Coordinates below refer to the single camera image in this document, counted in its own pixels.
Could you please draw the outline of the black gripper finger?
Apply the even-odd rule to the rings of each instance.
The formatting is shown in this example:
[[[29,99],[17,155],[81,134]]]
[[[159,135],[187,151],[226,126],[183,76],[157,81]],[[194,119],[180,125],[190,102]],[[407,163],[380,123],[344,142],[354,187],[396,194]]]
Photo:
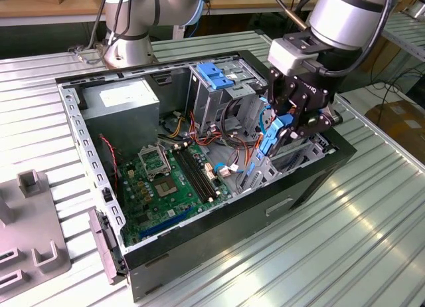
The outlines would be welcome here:
[[[342,122],[342,116],[332,106],[295,116],[289,126],[290,138],[305,138],[322,133]]]
[[[297,76],[286,76],[277,68],[269,70],[268,102],[275,115],[300,115],[305,111],[307,94]]]

